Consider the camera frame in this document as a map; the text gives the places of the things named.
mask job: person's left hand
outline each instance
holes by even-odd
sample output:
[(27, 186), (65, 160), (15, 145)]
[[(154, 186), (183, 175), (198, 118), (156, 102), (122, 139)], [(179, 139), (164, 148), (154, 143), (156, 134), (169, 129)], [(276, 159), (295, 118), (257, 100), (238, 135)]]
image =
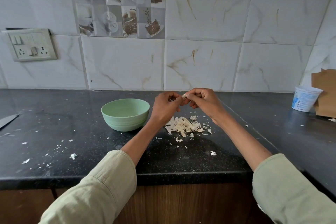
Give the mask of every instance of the person's left hand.
[(179, 106), (183, 104), (183, 98), (174, 91), (160, 93), (155, 98), (152, 115), (149, 120), (159, 123), (162, 127), (171, 119), (176, 111), (180, 111)]

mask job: sleeve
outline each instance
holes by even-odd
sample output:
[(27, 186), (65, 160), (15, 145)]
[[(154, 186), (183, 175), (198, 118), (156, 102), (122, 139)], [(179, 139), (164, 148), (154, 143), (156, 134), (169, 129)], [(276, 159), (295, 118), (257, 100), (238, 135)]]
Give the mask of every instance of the sleeve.
[(110, 151), (78, 185), (50, 205), (40, 223), (110, 224), (136, 187), (131, 158), (124, 151)]
[(253, 195), (275, 223), (336, 223), (336, 204), (283, 154), (267, 158), (254, 171)]

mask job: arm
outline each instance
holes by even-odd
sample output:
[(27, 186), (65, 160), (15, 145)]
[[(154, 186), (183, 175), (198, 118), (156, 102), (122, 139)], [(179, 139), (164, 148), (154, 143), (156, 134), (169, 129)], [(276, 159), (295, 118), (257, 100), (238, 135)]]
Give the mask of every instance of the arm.
[(274, 156), (222, 107), (211, 89), (193, 89), (184, 104), (200, 107), (231, 138), (254, 171), (253, 195), (275, 223), (336, 223), (336, 204), (319, 192), (283, 154)]
[(175, 92), (159, 94), (140, 132), (121, 150), (110, 151), (78, 185), (61, 195), (43, 213), (40, 223), (112, 223), (135, 192), (135, 166), (154, 135), (179, 111), (180, 104), (183, 99)]

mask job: white plastic cup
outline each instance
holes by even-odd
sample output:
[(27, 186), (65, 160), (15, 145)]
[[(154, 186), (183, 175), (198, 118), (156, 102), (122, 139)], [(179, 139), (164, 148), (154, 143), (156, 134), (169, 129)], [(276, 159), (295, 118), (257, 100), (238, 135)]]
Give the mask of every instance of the white plastic cup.
[(292, 108), (301, 112), (309, 112), (322, 91), (313, 87), (295, 87)]

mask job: switch plate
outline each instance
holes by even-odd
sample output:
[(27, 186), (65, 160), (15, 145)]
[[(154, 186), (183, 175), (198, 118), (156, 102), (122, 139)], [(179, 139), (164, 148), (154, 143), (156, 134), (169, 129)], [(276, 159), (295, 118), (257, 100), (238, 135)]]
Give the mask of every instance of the switch plate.
[(14, 61), (57, 59), (46, 28), (2, 31)]

